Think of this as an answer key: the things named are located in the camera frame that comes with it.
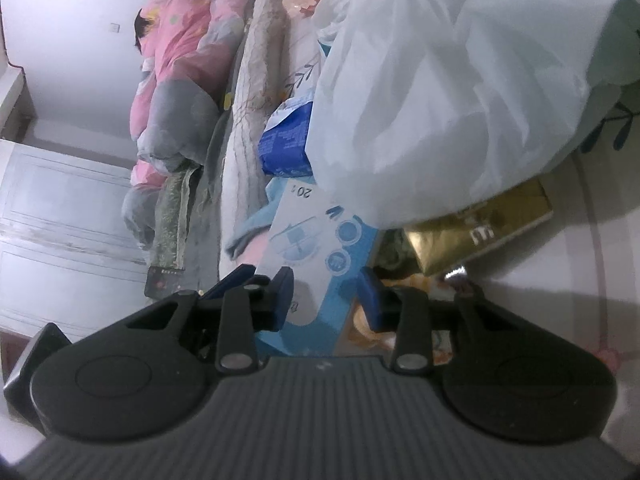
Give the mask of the blue white pack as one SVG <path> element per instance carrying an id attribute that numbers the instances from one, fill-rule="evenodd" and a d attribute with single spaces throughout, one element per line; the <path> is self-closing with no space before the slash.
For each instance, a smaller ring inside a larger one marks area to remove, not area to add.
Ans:
<path id="1" fill-rule="evenodd" d="M 314 89 L 285 100 L 269 117 L 258 142 L 258 158 L 265 174 L 298 178 L 312 175 L 306 143 Z"/>

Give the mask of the green patterned cloth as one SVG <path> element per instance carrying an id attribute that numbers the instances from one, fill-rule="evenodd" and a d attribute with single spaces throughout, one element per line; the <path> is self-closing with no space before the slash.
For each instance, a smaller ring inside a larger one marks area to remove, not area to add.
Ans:
<path id="1" fill-rule="evenodd" d="M 372 268 L 381 280 L 400 280 L 421 273 L 416 252 L 404 230 L 388 230 L 383 233 Z"/>

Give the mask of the gold foil box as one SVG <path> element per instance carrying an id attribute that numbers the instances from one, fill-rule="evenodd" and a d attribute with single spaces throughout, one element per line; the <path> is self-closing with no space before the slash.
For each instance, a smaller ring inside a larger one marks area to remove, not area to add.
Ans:
<path id="1" fill-rule="evenodd" d="M 551 219 L 553 208 L 538 179 L 530 179 L 455 214 L 405 228 L 427 276 L 447 273 Z"/>

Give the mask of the dark remote device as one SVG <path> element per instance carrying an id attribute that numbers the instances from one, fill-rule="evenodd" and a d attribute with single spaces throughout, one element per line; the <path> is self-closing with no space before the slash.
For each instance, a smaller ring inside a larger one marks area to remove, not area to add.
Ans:
<path id="1" fill-rule="evenodd" d="M 144 296 L 153 300 L 164 299 L 181 289 L 182 269 L 150 266 L 144 285 Z"/>

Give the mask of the light blue white box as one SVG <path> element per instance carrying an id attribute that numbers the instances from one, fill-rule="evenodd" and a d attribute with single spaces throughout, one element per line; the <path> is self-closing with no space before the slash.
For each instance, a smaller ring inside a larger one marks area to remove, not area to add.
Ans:
<path id="1" fill-rule="evenodd" d="M 293 270 L 293 298 L 277 332 L 260 332 L 262 352 L 330 356 L 352 310 L 356 279 L 378 246 L 378 230 L 308 180 L 286 179 L 257 272 Z"/>

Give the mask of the plaid floral bed sheet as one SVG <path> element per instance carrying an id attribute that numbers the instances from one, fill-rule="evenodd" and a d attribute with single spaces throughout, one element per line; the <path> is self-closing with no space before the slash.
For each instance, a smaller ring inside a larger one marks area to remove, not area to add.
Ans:
<path id="1" fill-rule="evenodd" d="M 533 444 L 639 442 L 639 90 L 542 179 L 550 219 L 426 278 L 376 268 L 397 316 L 430 311 L 452 360 L 434 375 L 449 407 L 493 436 Z"/>

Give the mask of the white door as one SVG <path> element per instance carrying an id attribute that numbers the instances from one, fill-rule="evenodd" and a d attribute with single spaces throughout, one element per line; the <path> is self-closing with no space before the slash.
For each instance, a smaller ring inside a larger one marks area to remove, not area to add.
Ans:
<path id="1" fill-rule="evenodd" d="M 1 143 L 1 328 L 84 338 L 141 309 L 148 267 L 120 207 L 124 168 Z"/>

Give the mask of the cream folded blanket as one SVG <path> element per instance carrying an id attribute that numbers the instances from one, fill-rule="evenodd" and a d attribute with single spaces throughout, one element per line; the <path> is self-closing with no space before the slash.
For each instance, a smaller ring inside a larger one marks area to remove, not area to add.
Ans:
<path id="1" fill-rule="evenodd" d="M 267 179 L 260 169 L 257 144 L 267 119 L 279 105 L 285 31 L 282 0 L 255 0 L 236 78 L 222 170 L 220 244 L 224 261 L 236 258 L 233 237 L 267 203 Z"/>

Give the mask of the pale green plastic bag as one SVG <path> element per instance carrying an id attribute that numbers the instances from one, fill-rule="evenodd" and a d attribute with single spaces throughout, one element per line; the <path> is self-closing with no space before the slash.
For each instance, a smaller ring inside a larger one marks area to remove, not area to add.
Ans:
<path id="1" fill-rule="evenodd" d="M 370 226 L 551 169 L 639 78 L 639 0 L 320 0 L 306 153 Z"/>

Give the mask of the pink grey floral quilt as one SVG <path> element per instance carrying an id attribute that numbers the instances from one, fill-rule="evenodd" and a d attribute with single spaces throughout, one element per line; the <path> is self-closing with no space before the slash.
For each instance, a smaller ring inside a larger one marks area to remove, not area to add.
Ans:
<path id="1" fill-rule="evenodd" d="M 204 165 L 252 0 L 149 0 L 134 20 L 142 56 L 130 136 L 137 148 L 122 220 L 147 252 L 165 180 Z"/>

